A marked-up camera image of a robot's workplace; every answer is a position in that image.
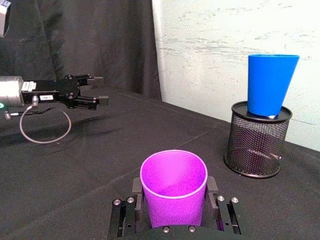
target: white wall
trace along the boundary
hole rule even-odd
[[[286,140],[320,151],[317,2],[153,0],[163,100],[230,122],[232,104],[247,100],[248,54],[298,54]]]

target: black fabric backdrop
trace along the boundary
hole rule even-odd
[[[151,0],[11,0],[0,76],[105,84],[161,99]]]

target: screw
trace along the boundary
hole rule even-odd
[[[132,196],[130,196],[130,197],[127,198],[126,201],[127,201],[128,203],[132,204],[132,203],[135,201],[135,199],[134,199]]]
[[[220,202],[222,202],[222,201],[224,201],[225,200],[225,198],[224,198],[224,196],[218,196],[218,200],[220,201]]]
[[[194,233],[197,230],[196,227],[192,226],[192,225],[189,226],[188,229],[189,229],[189,232],[191,232],[191,233]]]
[[[118,206],[121,203],[121,200],[119,198],[113,200],[113,205]]]
[[[162,231],[163,231],[165,234],[167,234],[168,232],[170,232],[170,227],[164,226],[164,227],[162,228]]]
[[[234,196],[233,198],[231,198],[231,201],[232,201],[234,204],[237,204],[237,203],[239,202],[239,199]]]

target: mesh pencil holder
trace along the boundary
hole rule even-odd
[[[282,107],[273,119],[248,112],[248,102],[232,106],[232,120],[224,162],[232,171],[251,178],[270,178],[280,171],[283,145],[292,117]]]

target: black tablecloth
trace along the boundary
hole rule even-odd
[[[286,143],[277,176],[247,178],[223,162],[229,123],[133,93],[86,94],[108,94],[109,106],[67,110],[73,127],[58,143],[28,142],[18,118],[0,116],[0,239],[106,239],[112,200],[130,196],[143,160],[168,149],[204,160],[219,193],[243,204],[253,237],[320,239],[319,152]],[[26,117],[24,127],[39,139],[67,125],[53,110]]]

